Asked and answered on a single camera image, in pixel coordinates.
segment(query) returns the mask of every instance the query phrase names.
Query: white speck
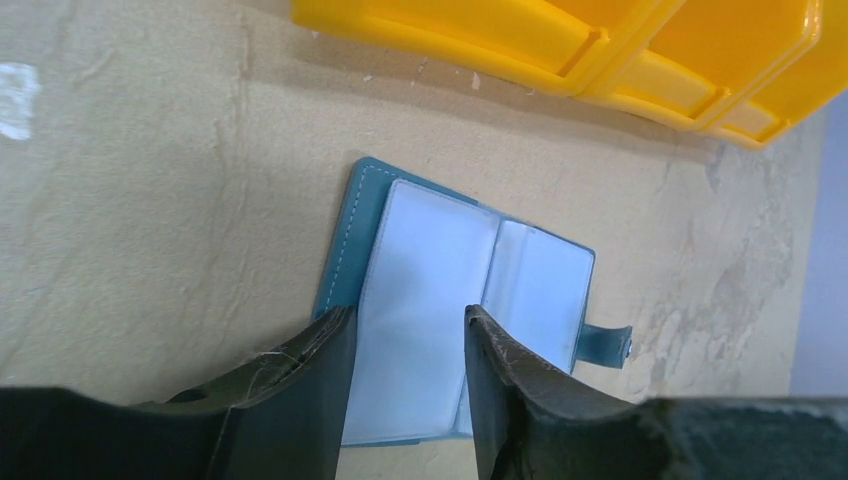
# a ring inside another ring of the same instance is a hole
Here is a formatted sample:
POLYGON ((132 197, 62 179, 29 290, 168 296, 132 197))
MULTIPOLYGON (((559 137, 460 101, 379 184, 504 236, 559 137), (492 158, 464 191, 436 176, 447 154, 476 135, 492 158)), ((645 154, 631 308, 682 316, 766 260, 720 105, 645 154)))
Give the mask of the white speck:
POLYGON ((12 140, 29 139, 32 101, 40 91, 35 67, 0 63, 0 133, 12 140))

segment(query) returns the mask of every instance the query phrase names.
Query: work surface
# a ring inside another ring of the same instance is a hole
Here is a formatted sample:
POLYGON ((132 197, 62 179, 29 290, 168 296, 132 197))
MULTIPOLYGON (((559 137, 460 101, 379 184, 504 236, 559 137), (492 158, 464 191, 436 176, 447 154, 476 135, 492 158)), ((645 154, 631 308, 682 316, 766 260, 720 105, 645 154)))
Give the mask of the work surface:
MULTIPOLYGON (((309 316, 363 155, 594 248, 588 320, 650 395, 789 385, 823 115, 748 152, 292 25, 283 0, 0 5, 37 69, 0 136, 0 382, 165 399, 309 316)), ((339 478, 472 478, 468 441, 345 450, 339 478)))

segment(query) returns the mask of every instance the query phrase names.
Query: teal wallet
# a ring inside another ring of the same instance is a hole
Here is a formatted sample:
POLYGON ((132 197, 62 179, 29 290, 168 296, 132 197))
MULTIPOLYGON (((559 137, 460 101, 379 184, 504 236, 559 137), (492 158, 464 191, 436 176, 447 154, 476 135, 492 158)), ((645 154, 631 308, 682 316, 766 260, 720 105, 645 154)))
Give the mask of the teal wallet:
POLYGON ((314 307, 358 307, 344 445, 471 435, 465 306, 570 373, 621 368, 631 328, 584 324, 595 254, 373 158, 357 162, 314 307))

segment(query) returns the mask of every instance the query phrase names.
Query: white stitching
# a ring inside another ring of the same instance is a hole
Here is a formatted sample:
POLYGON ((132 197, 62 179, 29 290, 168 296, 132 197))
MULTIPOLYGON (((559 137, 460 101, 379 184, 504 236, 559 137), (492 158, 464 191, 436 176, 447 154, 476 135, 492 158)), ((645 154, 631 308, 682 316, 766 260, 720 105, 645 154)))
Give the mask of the white stitching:
POLYGON ((344 252, 347 248, 347 237, 350 235, 350 227, 353 225, 353 216, 356 214, 356 207, 359 205, 359 195, 362 193, 362 183, 365 182, 365 174, 368 173, 368 170, 377 170, 378 172, 383 172, 390 177, 397 177, 394 173, 391 173, 387 170, 383 170, 382 168, 375 167, 373 165, 367 165, 362 170, 362 176, 359 177, 359 185, 356 187, 356 197, 353 200, 353 208, 350 211, 350 217, 347 220, 347 228, 345 229, 345 238, 342 242, 342 249, 339 252, 339 259, 336 262, 336 271, 333 273, 333 283, 330 284, 330 291, 327 293, 327 301, 324 303, 324 308, 330 308, 330 299, 333 296, 333 289, 336 288, 336 280, 339 278, 339 270, 342 268, 342 259, 344 259, 344 252))

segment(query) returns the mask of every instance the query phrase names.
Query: table surface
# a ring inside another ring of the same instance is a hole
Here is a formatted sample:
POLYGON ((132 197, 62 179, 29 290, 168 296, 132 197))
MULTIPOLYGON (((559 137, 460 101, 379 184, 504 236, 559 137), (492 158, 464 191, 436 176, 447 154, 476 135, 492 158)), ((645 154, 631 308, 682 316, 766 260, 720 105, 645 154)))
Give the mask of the table surface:
MULTIPOLYGON (((0 5, 37 69, 0 137, 0 382, 165 399, 301 329, 372 155, 595 249, 638 401, 788 391, 823 114, 750 152, 300 29, 277 0, 0 5)), ((339 478, 473 478, 469 441, 342 452, 339 478)))

